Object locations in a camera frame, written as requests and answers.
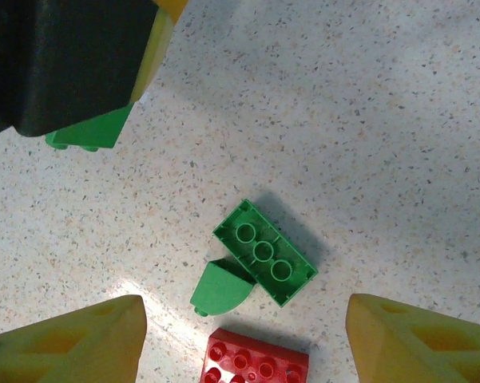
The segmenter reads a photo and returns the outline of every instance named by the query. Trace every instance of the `red duplo brick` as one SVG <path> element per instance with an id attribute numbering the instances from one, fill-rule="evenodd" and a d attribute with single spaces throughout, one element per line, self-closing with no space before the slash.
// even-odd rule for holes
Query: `red duplo brick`
<path id="1" fill-rule="evenodd" d="M 309 356 L 218 329 L 208 340 L 200 383 L 305 383 Z"/>

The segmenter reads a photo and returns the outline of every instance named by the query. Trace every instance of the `green brick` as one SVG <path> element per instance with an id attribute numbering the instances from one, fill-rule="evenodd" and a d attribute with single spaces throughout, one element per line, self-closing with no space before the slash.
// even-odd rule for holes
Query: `green brick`
<path id="1" fill-rule="evenodd" d="M 130 104 L 59 129 L 46 135 L 46 143 L 56 149 L 66 149 L 69 145 L 80 146 L 89 152 L 96 152 L 99 148 L 113 148 L 132 108 L 133 104 Z"/>
<path id="2" fill-rule="evenodd" d="M 213 233 L 281 307 L 318 274 L 247 199 Z"/>
<path id="3" fill-rule="evenodd" d="M 256 281 L 234 260 L 208 263 L 190 303 L 200 316 L 219 315 L 237 307 L 252 291 Z"/>

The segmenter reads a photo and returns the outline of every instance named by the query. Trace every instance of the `black object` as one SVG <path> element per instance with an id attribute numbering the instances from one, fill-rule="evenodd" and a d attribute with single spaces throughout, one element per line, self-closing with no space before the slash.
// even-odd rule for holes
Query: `black object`
<path id="1" fill-rule="evenodd" d="M 0 132 L 46 133 L 129 104 L 153 0 L 0 0 Z"/>

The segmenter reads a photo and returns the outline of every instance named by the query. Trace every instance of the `building block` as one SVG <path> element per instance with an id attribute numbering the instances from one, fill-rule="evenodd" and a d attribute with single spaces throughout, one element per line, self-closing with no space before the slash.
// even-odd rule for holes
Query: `building block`
<path id="1" fill-rule="evenodd" d="M 96 152 L 99 148 L 113 148 L 132 107 L 133 104 L 130 104 L 49 133 L 46 135 L 46 143 L 56 149 L 67 149 L 69 145 L 77 145 L 89 152 Z"/>
<path id="2" fill-rule="evenodd" d="M 188 0 L 156 0 L 155 3 L 165 10 L 170 18 L 176 24 L 177 20 L 183 13 L 183 9 L 186 7 Z"/>
<path id="3" fill-rule="evenodd" d="M 131 104 L 160 10 L 152 0 L 0 1 L 0 120 L 42 136 Z"/>
<path id="4" fill-rule="evenodd" d="M 184 7 L 187 0 L 169 0 L 170 3 L 179 3 Z M 154 19 L 154 25 L 149 35 L 147 46 L 145 47 L 144 57 L 142 58 L 141 67 L 138 70 L 137 80 L 129 99 L 130 102 L 140 100 L 144 91 L 153 78 L 163 61 L 167 48 L 169 47 L 170 38 L 173 35 L 174 24 L 170 15 L 165 10 L 158 10 Z"/>
<path id="5" fill-rule="evenodd" d="M 208 340 L 200 383 L 305 383 L 309 356 L 224 329 Z"/>
<path id="6" fill-rule="evenodd" d="M 203 317 L 224 314 L 241 304 L 255 284 L 256 281 L 237 263 L 217 259 L 204 269 L 190 303 Z"/>
<path id="7" fill-rule="evenodd" d="M 346 330 L 360 383 L 480 383 L 480 325 L 353 294 Z"/>
<path id="8" fill-rule="evenodd" d="M 318 273 L 247 199 L 213 233 L 281 307 Z"/>
<path id="9" fill-rule="evenodd" d="M 126 295 L 0 334 L 0 383 L 133 383 L 146 330 Z"/>

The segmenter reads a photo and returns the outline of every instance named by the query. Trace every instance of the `speckled floor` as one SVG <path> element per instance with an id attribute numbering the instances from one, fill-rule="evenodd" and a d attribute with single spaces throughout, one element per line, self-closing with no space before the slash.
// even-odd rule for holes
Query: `speckled floor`
<path id="1" fill-rule="evenodd" d="M 200 318 L 243 198 L 319 275 Z M 0 332 L 142 294 L 138 381 L 198 381 L 227 326 L 354 382 L 354 292 L 480 323 L 480 1 L 192 0 L 114 150 L 0 135 Z"/>

